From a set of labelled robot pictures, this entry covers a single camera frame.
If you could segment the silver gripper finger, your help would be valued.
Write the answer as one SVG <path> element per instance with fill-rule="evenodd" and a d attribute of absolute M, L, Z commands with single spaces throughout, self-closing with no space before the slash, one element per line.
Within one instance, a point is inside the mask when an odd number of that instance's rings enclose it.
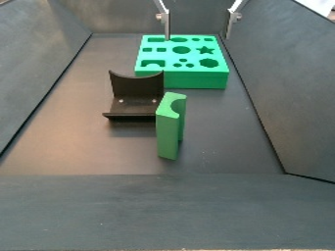
<path fill-rule="evenodd" d="M 226 38 L 231 37 L 234 23 L 242 17 L 242 13 L 239 12 L 240 4 L 242 4 L 242 0 L 235 0 L 232 6 L 228 8 L 228 24 L 227 24 L 227 30 L 226 30 Z"/>
<path fill-rule="evenodd" d="M 159 9 L 156 13 L 156 20 L 162 22 L 166 31 L 166 40 L 170 40 L 170 10 L 163 0 L 154 0 L 155 5 Z"/>

